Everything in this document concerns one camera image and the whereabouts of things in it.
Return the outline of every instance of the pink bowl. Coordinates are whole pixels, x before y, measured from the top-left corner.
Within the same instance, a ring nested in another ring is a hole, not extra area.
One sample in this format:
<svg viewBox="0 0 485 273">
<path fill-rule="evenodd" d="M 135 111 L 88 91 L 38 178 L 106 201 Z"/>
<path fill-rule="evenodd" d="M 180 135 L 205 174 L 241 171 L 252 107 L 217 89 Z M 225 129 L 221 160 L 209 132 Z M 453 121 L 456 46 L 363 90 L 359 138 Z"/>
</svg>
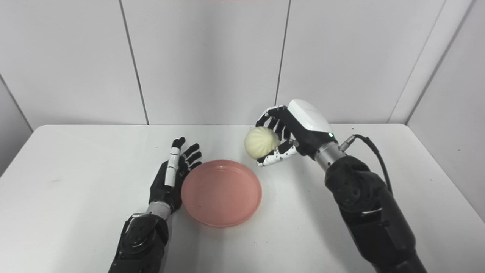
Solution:
<svg viewBox="0 0 485 273">
<path fill-rule="evenodd" d="M 206 162 L 189 173 L 182 202 L 197 221 L 230 227 L 249 219 L 261 202 L 261 184 L 248 167 L 231 160 Z"/>
</svg>

